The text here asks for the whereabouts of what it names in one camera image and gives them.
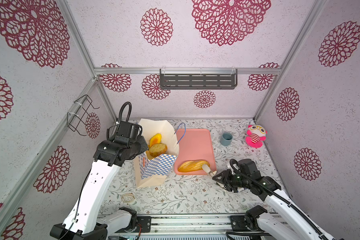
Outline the yellow small bread roll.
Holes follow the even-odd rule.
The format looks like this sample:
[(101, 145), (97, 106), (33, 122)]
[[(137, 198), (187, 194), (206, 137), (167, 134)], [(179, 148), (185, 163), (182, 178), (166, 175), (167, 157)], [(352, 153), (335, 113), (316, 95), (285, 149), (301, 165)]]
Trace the yellow small bread roll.
[(155, 134), (150, 138), (150, 148), (155, 144), (160, 144), (162, 141), (162, 135), (160, 133)]

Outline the steel tongs cream tips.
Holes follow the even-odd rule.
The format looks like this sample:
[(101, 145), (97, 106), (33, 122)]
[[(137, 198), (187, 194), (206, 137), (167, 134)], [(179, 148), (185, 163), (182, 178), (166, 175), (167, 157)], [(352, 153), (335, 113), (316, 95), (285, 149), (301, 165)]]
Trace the steel tongs cream tips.
[[(203, 169), (203, 171), (206, 172), (207, 175), (209, 175), (211, 178), (213, 178), (213, 177), (216, 175), (216, 173), (217, 173), (216, 171), (213, 172), (207, 164), (203, 164), (203, 165), (202, 165), (202, 169)], [(222, 189), (225, 188), (223, 184), (220, 184), (220, 183), (218, 183), (218, 182), (215, 182), (215, 184), (218, 185), (219, 187), (221, 187)]]

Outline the sliced toast bread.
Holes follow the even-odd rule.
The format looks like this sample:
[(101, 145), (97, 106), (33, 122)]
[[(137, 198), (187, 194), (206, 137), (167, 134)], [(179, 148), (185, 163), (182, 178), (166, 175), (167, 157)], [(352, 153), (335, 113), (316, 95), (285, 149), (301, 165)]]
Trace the sliced toast bread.
[(160, 156), (161, 154), (165, 154), (168, 150), (168, 147), (166, 144), (154, 144), (150, 147), (149, 153), (153, 158), (156, 158)]

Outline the checkered paper bag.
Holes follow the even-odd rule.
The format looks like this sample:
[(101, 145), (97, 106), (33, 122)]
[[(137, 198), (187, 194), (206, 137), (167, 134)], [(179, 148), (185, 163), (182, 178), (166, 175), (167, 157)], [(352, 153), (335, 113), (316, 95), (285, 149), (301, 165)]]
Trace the checkered paper bag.
[(166, 178), (174, 166), (179, 154), (179, 140), (176, 132), (185, 129), (186, 125), (181, 123), (175, 129), (168, 121), (154, 121), (141, 119), (139, 125), (143, 127), (142, 136), (146, 139), (150, 149), (150, 138), (155, 134), (162, 135), (162, 144), (166, 144), (168, 150), (165, 154), (153, 158), (149, 149), (134, 159), (135, 178), (138, 188), (157, 187), (165, 183)]

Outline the long baguette bread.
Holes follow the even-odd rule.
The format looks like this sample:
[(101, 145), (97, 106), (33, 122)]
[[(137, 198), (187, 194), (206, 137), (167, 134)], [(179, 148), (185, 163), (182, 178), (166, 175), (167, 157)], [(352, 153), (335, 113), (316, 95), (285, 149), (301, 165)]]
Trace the long baguette bread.
[(201, 171), (203, 165), (210, 166), (210, 163), (205, 160), (186, 161), (178, 167), (178, 171), (181, 173), (189, 173), (194, 171)]

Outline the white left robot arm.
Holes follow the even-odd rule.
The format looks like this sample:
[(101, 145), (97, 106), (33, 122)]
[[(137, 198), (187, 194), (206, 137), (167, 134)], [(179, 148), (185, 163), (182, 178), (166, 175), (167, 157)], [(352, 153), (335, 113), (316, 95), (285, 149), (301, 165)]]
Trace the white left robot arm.
[(51, 237), (57, 240), (106, 240), (120, 230), (136, 229), (137, 212), (129, 208), (122, 207), (112, 215), (98, 217), (109, 186), (123, 163), (148, 150), (142, 126), (122, 120), (125, 107), (131, 106), (130, 102), (122, 105), (115, 132), (107, 134), (107, 139), (98, 145), (76, 204), (63, 223), (52, 227)]

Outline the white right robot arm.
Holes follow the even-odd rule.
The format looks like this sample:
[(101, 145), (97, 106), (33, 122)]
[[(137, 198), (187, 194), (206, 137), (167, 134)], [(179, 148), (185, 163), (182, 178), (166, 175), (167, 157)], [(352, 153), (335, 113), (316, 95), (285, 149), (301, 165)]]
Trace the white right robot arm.
[(286, 221), (281, 224), (264, 207), (255, 206), (245, 214), (231, 216), (232, 231), (226, 237), (234, 235), (253, 237), (273, 237), (276, 240), (333, 240), (334, 237), (319, 227), (289, 198), (281, 186), (271, 177), (263, 177), (255, 162), (250, 159), (230, 160), (230, 169), (212, 177), (227, 192), (237, 193), (240, 188), (250, 190)]

